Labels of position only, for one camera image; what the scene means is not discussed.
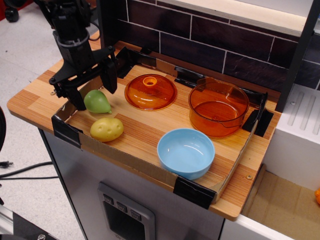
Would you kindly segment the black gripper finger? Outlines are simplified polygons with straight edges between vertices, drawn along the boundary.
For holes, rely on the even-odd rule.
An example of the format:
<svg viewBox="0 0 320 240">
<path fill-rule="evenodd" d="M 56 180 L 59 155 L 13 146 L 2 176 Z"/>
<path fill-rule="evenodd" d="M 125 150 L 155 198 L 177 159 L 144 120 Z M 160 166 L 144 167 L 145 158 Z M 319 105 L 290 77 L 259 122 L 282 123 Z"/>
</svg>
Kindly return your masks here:
<svg viewBox="0 0 320 240">
<path fill-rule="evenodd" d="M 64 86 L 63 88 L 64 97 L 72 103 L 77 110 L 84 111 L 86 110 L 86 106 L 83 100 L 81 93 L 78 91 L 77 87 L 73 86 Z"/>
<path fill-rule="evenodd" d="M 114 94 L 117 90 L 117 70 L 114 62 L 107 58 L 101 64 L 100 78 L 105 89 L 111 94 Z"/>
</svg>

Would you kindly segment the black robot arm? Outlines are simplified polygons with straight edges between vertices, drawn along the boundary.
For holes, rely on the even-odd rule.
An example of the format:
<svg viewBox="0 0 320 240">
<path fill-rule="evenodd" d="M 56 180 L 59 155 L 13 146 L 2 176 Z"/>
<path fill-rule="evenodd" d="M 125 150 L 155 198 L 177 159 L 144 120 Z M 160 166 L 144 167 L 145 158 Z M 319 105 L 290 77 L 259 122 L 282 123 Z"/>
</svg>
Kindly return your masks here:
<svg viewBox="0 0 320 240">
<path fill-rule="evenodd" d="M 117 90 L 115 48 L 91 49 L 90 4 L 85 0 L 37 0 L 36 4 L 53 28 L 63 59 L 61 69 L 49 80 L 56 95 L 83 111 L 86 106 L 78 88 L 96 77 L 113 94 Z"/>
</svg>

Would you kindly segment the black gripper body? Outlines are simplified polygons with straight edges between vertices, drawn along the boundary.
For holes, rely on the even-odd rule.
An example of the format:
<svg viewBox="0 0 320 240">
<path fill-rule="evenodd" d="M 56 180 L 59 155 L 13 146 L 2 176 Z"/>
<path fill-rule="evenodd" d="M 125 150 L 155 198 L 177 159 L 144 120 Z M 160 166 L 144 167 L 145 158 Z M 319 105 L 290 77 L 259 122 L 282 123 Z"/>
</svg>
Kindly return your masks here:
<svg viewBox="0 0 320 240">
<path fill-rule="evenodd" d="M 63 87 L 78 88 L 95 77 L 101 77 L 101 63 L 105 59 L 111 59 L 117 69 L 118 63 L 113 46 L 92 50 L 88 37 L 65 42 L 56 37 L 55 41 L 61 53 L 63 65 L 49 83 L 54 86 L 54 91 L 59 98 L 64 97 Z"/>
</svg>

